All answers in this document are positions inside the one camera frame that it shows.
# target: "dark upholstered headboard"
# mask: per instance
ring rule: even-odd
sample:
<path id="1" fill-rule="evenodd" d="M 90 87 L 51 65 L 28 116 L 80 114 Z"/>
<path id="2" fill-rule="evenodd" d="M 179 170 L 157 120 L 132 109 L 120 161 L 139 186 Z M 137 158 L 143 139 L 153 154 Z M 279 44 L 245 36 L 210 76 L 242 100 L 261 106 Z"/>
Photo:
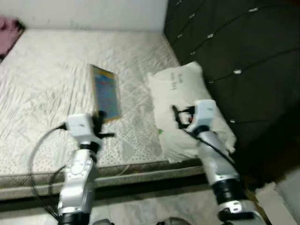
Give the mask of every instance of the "dark upholstered headboard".
<path id="1" fill-rule="evenodd" d="M 202 66 L 244 169 L 299 132 L 299 29 L 291 0 L 169 0 L 165 36 L 181 64 Z"/>

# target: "white pillow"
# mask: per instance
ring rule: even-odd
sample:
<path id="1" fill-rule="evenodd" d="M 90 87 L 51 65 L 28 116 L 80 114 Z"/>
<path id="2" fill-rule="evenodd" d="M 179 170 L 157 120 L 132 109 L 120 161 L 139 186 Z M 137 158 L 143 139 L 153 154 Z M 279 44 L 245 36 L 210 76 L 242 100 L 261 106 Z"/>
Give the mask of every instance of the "white pillow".
<path id="1" fill-rule="evenodd" d="M 201 66 L 191 62 L 154 75 L 148 74 L 148 83 L 156 126 L 160 130 L 159 140 L 165 156 L 170 162 L 197 157 L 197 141 L 177 128 L 171 106 L 175 105 L 183 110 L 194 105 L 196 100 L 211 99 L 202 78 Z M 234 151 L 235 135 L 219 109 L 216 111 L 211 130 L 217 132 L 230 152 Z"/>

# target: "pink cloth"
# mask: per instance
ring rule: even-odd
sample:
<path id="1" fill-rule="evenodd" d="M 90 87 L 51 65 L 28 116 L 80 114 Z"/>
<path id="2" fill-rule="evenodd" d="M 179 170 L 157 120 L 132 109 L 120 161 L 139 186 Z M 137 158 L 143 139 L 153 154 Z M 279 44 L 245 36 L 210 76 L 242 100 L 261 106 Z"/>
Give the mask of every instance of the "pink cloth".
<path id="1" fill-rule="evenodd" d="M 16 19 L 0 16 L 0 56 L 5 56 L 21 35 Z"/>

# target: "mattress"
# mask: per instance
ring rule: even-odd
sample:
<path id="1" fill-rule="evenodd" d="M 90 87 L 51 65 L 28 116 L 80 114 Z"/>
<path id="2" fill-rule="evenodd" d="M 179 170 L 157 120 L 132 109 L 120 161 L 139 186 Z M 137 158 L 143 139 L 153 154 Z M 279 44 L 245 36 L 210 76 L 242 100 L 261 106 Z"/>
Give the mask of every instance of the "mattress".
<path id="1" fill-rule="evenodd" d="M 117 74 L 123 115 L 104 125 L 117 136 L 98 154 L 97 187 L 203 173 L 199 160 L 170 164 L 159 144 L 145 77 L 178 65 L 161 34 L 27 30 L 0 65 L 0 199 L 30 197 L 27 163 L 36 142 L 67 115 L 95 109 L 88 64 Z M 41 145 L 33 170 L 42 195 L 76 149 L 65 131 Z"/>

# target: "gray floor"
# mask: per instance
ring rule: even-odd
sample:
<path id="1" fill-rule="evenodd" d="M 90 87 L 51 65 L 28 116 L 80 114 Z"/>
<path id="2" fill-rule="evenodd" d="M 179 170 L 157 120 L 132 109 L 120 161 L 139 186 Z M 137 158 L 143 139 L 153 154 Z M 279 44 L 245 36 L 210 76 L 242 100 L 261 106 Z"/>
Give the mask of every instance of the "gray floor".
<path id="1" fill-rule="evenodd" d="M 180 217 L 192 225 L 220 225 L 213 192 L 191 186 L 96 202 L 91 222 L 108 218 L 116 225 L 154 225 L 167 217 Z M 42 209 L 0 213 L 1 225 L 57 225 Z"/>

